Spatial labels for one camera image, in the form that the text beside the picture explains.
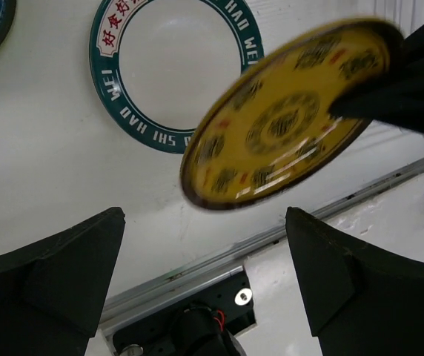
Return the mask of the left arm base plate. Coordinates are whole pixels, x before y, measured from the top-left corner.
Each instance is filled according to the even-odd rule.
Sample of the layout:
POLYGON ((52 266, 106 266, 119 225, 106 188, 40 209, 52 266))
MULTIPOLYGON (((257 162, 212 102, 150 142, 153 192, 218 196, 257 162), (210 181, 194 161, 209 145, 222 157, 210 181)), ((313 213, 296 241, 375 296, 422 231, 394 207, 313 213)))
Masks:
POLYGON ((255 324, 245 271, 232 271, 113 333, 116 355, 245 355, 236 336, 255 324))

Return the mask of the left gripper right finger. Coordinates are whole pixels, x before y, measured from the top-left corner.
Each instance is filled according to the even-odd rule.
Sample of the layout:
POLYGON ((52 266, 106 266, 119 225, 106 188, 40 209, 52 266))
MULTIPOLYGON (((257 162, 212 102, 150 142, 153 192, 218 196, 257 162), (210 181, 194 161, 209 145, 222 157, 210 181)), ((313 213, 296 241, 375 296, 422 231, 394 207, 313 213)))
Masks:
POLYGON ((424 355, 424 263, 288 208, 286 234, 324 355, 424 355))

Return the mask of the white plate grey rim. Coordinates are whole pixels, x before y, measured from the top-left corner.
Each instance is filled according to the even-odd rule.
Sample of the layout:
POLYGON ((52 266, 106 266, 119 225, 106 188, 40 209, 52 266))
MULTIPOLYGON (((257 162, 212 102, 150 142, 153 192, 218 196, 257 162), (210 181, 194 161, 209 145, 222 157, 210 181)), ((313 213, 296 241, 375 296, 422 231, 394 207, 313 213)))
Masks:
POLYGON ((264 55, 245 1, 103 1, 90 73, 110 117, 135 140, 183 154, 202 117, 264 55))

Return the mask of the olive brown plate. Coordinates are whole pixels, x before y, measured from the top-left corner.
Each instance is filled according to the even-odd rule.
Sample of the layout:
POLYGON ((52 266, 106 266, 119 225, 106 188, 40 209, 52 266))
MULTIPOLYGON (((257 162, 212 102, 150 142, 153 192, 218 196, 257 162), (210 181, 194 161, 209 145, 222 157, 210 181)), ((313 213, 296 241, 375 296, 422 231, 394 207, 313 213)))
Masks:
POLYGON ((371 17, 309 30, 260 59, 205 114, 186 148, 184 198, 209 211, 245 208, 300 184, 369 126, 331 105, 402 58, 403 35, 371 17))

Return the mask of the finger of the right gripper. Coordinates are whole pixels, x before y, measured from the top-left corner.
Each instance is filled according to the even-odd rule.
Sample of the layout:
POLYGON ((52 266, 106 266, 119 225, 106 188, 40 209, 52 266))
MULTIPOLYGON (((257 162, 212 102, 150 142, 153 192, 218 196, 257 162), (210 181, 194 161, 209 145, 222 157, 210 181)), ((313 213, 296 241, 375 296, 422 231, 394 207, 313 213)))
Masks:
POLYGON ((424 25, 400 45, 389 73, 338 98, 330 113, 370 119, 424 134, 424 25))

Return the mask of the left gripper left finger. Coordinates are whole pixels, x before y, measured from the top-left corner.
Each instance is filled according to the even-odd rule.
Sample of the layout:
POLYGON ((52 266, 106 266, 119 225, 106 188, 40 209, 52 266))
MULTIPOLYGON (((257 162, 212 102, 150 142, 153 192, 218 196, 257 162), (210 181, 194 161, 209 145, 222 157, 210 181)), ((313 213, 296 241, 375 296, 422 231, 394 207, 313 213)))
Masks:
POLYGON ((120 207, 0 256, 0 355, 84 355, 125 230, 120 207))

